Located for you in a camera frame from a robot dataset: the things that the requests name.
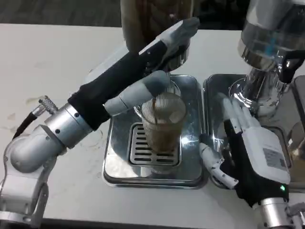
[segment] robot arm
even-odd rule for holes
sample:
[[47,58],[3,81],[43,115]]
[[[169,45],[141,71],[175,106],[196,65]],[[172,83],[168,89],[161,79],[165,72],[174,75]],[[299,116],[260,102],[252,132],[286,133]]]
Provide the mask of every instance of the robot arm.
[[[95,71],[98,77],[82,85],[66,105],[59,110],[49,107],[52,115],[30,135],[18,136],[24,126],[20,128],[4,152],[0,226],[39,227],[48,199],[47,180],[57,156],[73,148],[111,116],[165,91],[170,78],[157,71],[158,66],[186,37],[197,32],[198,25],[197,18],[179,22],[141,52],[129,52],[106,70]],[[147,63],[154,63],[154,68],[148,69]],[[44,110],[38,107],[29,117],[35,119]]]

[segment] drip tray grate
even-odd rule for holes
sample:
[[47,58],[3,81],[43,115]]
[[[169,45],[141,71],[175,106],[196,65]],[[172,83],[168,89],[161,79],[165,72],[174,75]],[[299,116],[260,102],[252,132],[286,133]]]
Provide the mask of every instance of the drip tray grate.
[[171,152],[154,152],[146,141],[141,123],[131,127],[129,140],[129,159],[138,166],[175,166],[179,163],[179,145]]

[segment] dark background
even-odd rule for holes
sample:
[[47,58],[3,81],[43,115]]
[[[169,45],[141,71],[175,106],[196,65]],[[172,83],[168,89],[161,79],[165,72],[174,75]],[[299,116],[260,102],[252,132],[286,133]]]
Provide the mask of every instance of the dark background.
[[[242,30],[248,4],[195,0],[194,15],[200,29]],[[0,23],[121,27],[120,0],[0,0]]]

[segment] metal drip tray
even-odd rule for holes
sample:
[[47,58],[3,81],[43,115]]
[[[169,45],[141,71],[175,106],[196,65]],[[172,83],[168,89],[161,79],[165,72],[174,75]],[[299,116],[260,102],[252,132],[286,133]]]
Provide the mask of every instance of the metal drip tray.
[[199,135],[203,130],[200,85],[188,75],[172,75],[171,80],[180,89],[187,109],[177,148],[172,152],[153,152],[134,109],[113,117],[102,170],[108,184],[194,188],[207,180],[199,155]]
[[139,166],[176,166],[179,163],[179,144],[166,153],[154,152],[146,141],[146,135],[141,123],[131,127],[130,162]]

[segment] white countertop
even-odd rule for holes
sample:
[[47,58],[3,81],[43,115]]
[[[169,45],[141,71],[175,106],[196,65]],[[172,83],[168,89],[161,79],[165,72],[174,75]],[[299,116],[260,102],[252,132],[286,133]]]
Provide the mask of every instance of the white countertop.
[[[188,61],[173,73],[200,84],[215,73],[247,73],[237,53],[240,31],[198,31]],[[89,70],[123,41],[120,28],[0,24],[0,151],[25,116],[48,95],[66,103]],[[305,74],[303,65],[297,74]],[[253,212],[234,191],[209,182],[198,190],[110,187],[102,179],[109,122],[58,158],[48,184],[46,218],[203,229],[255,229]],[[0,177],[4,176],[2,163]],[[305,194],[291,194],[291,202]]]

